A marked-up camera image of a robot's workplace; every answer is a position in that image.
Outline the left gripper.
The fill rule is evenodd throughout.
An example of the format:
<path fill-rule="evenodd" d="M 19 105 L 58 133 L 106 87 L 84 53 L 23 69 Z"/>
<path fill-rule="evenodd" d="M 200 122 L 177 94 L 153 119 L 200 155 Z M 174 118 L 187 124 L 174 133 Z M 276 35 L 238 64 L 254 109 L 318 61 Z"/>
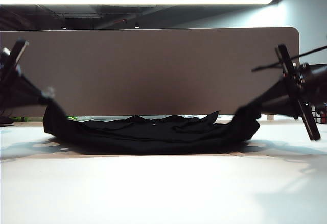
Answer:
<path fill-rule="evenodd" d="M 18 38 L 12 49 L 1 50 L 1 110 L 29 105 L 47 105 L 55 97 L 53 87 L 42 91 L 21 74 L 18 65 L 29 43 Z"/>

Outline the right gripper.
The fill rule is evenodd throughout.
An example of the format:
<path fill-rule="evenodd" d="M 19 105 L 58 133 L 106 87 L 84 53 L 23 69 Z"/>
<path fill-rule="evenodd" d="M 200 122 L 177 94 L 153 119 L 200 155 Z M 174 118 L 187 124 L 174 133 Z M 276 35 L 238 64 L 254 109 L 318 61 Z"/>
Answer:
<path fill-rule="evenodd" d="M 312 115 L 311 106 L 307 105 L 300 95 L 297 85 L 297 74 L 289 52 L 284 44 L 275 49 L 283 68 L 283 79 L 278 80 L 266 92 L 254 100 L 266 114 L 280 114 L 297 119 L 302 118 L 311 140 L 319 140 L 320 133 Z"/>

